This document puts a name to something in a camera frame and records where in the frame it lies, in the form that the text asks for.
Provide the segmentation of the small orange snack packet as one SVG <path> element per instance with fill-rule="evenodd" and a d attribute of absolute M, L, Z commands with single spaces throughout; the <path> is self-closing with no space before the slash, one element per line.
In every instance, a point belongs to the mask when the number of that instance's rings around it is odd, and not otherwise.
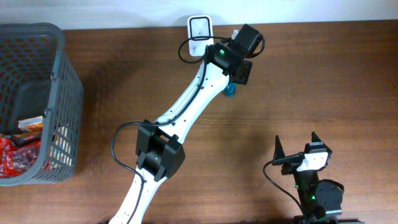
<path fill-rule="evenodd" d="M 17 127 L 25 133 L 41 131 L 44 127 L 44 117 L 37 116 L 34 118 L 20 120 L 18 121 Z"/>

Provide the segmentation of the yellow snack bag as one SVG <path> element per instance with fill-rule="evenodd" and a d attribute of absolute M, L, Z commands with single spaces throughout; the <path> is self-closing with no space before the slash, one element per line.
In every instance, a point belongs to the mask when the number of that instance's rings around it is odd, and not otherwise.
<path fill-rule="evenodd" d="M 64 126 L 58 127 L 57 131 L 60 134 L 53 135 L 54 146 L 50 148 L 50 156 L 61 164 L 67 166 L 72 165 L 72 147 L 67 142 L 68 128 Z"/>

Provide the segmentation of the black red snack packet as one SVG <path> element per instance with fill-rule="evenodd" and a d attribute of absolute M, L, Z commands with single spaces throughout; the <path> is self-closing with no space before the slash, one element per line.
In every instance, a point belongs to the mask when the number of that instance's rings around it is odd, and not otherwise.
<path fill-rule="evenodd" d="M 34 131 L 23 134 L 15 134 L 11 136 L 11 140 L 17 147 L 23 147 L 32 142 L 41 140 L 41 136 L 42 136 L 41 131 Z"/>

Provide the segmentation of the blue mouthwash bottle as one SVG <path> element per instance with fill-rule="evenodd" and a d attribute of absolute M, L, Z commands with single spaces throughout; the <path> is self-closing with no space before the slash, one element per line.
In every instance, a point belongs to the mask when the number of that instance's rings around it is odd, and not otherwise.
<path fill-rule="evenodd" d="M 228 97 L 233 97 L 236 92 L 236 87 L 237 87 L 236 83 L 233 82 L 229 83 L 224 89 L 224 94 Z"/>

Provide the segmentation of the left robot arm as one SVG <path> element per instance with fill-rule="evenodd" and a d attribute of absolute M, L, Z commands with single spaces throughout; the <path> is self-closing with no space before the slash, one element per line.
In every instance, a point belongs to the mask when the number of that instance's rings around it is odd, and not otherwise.
<path fill-rule="evenodd" d="M 131 125 L 139 127 L 137 166 L 123 166 L 134 173 L 132 185 L 110 223 L 142 223 L 156 191 L 183 164 L 183 143 L 194 122 L 230 83 L 248 82 L 251 59 L 259 55 L 256 49 L 265 49 L 265 43 L 263 35 L 248 24 L 229 38 L 219 37 L 217 43 L 205 46 L 195 78 L 162 116 L 154 122 L 124 123 L 115 130 L 117 134 Z"/>

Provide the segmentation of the red snack bag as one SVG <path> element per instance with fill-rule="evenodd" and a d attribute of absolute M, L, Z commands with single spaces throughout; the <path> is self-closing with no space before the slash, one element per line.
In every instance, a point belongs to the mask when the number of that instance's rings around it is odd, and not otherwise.
<path fill-rule="evenodd" d="M 7 138 L 1 138 L 1 178 L 10 178 L 23 174 L 36 162 L 41 141 L 17 147 Z"/>

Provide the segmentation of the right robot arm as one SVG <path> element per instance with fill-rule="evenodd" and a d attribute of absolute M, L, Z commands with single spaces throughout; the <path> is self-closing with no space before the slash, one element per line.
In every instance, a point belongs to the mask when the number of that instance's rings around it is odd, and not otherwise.
<path fill-rule="evenodd" d="M 281 166 L 282 175 L 292 175 L 298 192 L 301 216 L 294 217 L 295 223 L 337 223 L 342 214 L 344 186 L 330 179 L 319 179 L 318 173 L 328 166 L 332 150 L 312 133 L 310 143 L 302 152 L 285 155 L 278 136 L 272 165 Z"/>

